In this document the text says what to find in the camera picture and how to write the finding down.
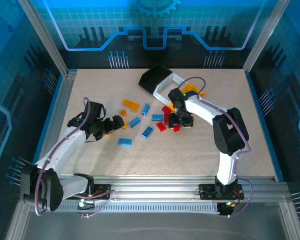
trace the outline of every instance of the wooden board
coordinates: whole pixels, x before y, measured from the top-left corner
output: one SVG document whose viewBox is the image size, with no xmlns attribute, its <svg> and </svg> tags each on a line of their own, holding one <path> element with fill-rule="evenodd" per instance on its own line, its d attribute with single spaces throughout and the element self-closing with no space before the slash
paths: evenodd
<svg viewBox="0 0 300 240">
<path fill-rule="evenodd" d="M 79 69 L 66 110 L 63 127 L 84 110 L 82 99 L 104 104 L 107 117 L 126 109 L 123 119 L 141 118 L 134 128 L 119 129 L 100 141 L 90 141 L 77 150 L 63 173 L 97 175 L 216 175 L 219 152 L 214 144 L 213 129 L 203 119 L 194 116 L 194 127 L 181 128 L 179 132 L 167 129 L 160 133 L 151 114 L 163 114 L 163 104 L 138 85 L 145 69 Z M 252 152 L 243 155 L 238 163 L 238 175 L 274 176 L 274 168 L 263 136 L 254 102 L 244 71 L 241 69 L 172 69 L 184 79 L 201 76 L 206 82 L 206 99 L 226 108 L 237 107 L 248 129 Z M 199 80 L 191 81 L 201 87 Z M 124 99 L 140 104 L 137 113 L 125 108 Z M 142 109 L 150 104 L 148 116 Z M 148 139 L 141 134 L 154 128 Z M 132 147 L 118 145 L 119 138 L 132 139 Z"/>
</svg>

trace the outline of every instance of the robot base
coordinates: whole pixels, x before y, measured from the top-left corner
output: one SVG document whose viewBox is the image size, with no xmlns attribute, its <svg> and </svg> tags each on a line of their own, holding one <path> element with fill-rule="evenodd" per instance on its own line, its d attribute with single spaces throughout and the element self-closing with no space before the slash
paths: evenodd
<svg viewBox="0 0 300 240">
<path fill-rule="evenodd" d="M 238 196 L 235 194 L 234 191 L 240 193 L 240 200 L 244 199 L 243 188 L 241 184 L 234 185 L 232 192 L 228 193 L 226 196 L 218 196 L 218 193 L 215 189 L 215 184 L 200 184 L 199 185 L 200 191 L 200 200 L 237 200 Z"/>
</svg>

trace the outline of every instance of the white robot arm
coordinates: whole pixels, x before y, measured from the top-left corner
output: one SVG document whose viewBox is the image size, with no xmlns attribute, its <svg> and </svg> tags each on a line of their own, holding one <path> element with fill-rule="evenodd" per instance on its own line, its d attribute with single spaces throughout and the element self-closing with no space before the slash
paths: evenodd
<svg viewBox="0 0 300 240">
<path fill-rule="evenodd" d="M 90 101 L 89 104 L 90 110 L 86 106 L 84 112 L 69 121 L 62 138 L 42 159 L 34 166 L 25 166 L 22 169 L 20 199 L 23 203 L 54 211 L 66 198 L 81 193 L 95 193 L 92 176 L 76 173 L 65 178 L 61 176 L 61 172 L 73 153 L 90 135 L 93 135 L 96 141 L 100 140 L 105 134 L 123 127 L 124 122 L 117 115 L 113 116 L 113 120 L 104 119 L 104 106 Z"/>
<path fill-rule="evenodd" d="M 185 106 L 188 112 L 196 114 L 197 116 L 201 117 L 212 126 L 213 126 L 213 119 L 217 115 L 218 116 L 222 115 L 222 113 L 215 110 L 214 108 L 209 107 L 208 105 L 205 105 L 202 102 L 200 102 L 197 99 L 196 95 L 189 97 L 185 101 Z M 218 107 L 218 108 L 227 111 L 227 109 L 223 107 Z M 235 171 L 236 162 L 238 160 L 237 153 L 239 151 L 240 150 L 237 150 L 232 155 L 228 155 L 223 152 L 220 152 L 220 164 L 219 164 L 219 170 L 216 177 L 223 185 L 229 185 L 236 180 L 234 171 Z"/>
<path fill-rule="evenodd" d="M 239 152 L 245 147 L 245 142 L 249 139 L 247 129 L 237 108 L 226 109 L 216 106 L 207 100 L 199 100 L 197 92 L 190 91 L 183 94 L 179 88 L 169 92 L 169 99 L 162 95 L 163 91 L 171 84 L 179 86 L 182 83 L 184 83 L 184 79 L 158 64 L 142 75 L 139 85 L 165 105 L 173 104 L 176 112 L 170 114 L 169 128 L 173 128 L 176 124 L 193 127 L 194 119 L 191 114 L 196 114 L 213 126 L 214 142 L 220 151 L 219 171 L 215 177 L 215 191 L 216 197 L 225 198 L 233 192 L 237 185 L 236 163 Z M 235 122 L 241 133 L 237 131 L 236 127 L 229 127 L 233 123 L 228 117 Z"/>
</svg>

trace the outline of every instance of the glass panel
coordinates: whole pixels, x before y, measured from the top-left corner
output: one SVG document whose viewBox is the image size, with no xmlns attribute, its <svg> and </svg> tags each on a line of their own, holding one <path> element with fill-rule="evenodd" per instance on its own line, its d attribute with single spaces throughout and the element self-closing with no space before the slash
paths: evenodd
<svg viewBox="0 0 300 240">
<path fill-rule="evenodd" d="M 32 163 L 59 75 L 19 3 L 0 1 L 0 239 L 19 199 L 19 171 L 28 164 L 24 160 Z"/>
<path fill-rule="evenodd" d="M 276 0 L 34 0 L 69 68 L 242 68 Z"/>
<path fill-rule="evenodd" d="M 291 0 L 251 77 L 283 177 L 300 192 L 300 0 Z"/>
</svg>

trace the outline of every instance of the orange lego brick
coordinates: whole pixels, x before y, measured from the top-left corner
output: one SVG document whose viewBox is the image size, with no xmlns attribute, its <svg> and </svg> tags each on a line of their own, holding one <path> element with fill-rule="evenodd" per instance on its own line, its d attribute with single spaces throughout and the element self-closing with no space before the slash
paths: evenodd
<svg viewBox="0 0 300 240">
<path fill-rule="evenodd" d="M 127 121 L 124 121 L 124 126 L 122 127 L 123 129 L 126 129 L 128 127 L 128 122 Z"/>
<path fill-rule="evenodd" d="M 170 103 L 169 108 L 175 111 L 175 108 L 173 107 L 173 103 Z"/>
<path fill-rule="evenodd" d="M 125 109 L 122 109 L 122 110 L 120 111 L 120 114 L 121 114 L 122 117 L 127 116 L 126 110 L 125 110 Z"/>
<path fill-rule="evenodd" d="M 132 112 L 137 112 L 139 107 L 140 107 L 140 104 L 137 104 L 136 102 L 132 102 L 130 100 L 123 100 L 123 105 L 130 108 Z"/>
<path fill-rule="evenodd" d="M 135 104 L 133 104 L 131 111 L 136 113 L 138 111 L 139 107 L 140 107 L 140 104 L 135 103 Z"/>
<path fill-rule="evenodd" d="M 183 94 L 185 94 L 185 93 L 187 93 L 187 92 L 189 92 L 189 91 L 194 91 L 194 92 L 199 92 L 199 88 L 197 88 L 196 86 L 194 86 L 193 84 L 187 84 L 184 88 L 182 88 L 182 90 L 181 90 L 181 92 L 183 93 Z M 205 95 L 206 95 L 206 93 L 205 92 L 201 92 L 200 93 L 200 96 L 201 97 L 205 97 Z"/>
<path fill-rule="evenodd" d="M 130 101 L 130 100 L 123 100 L 123 105 L 128 107 L 128 108 L 131 108 L 133 106 L 134 102 Z"/>
</svg>

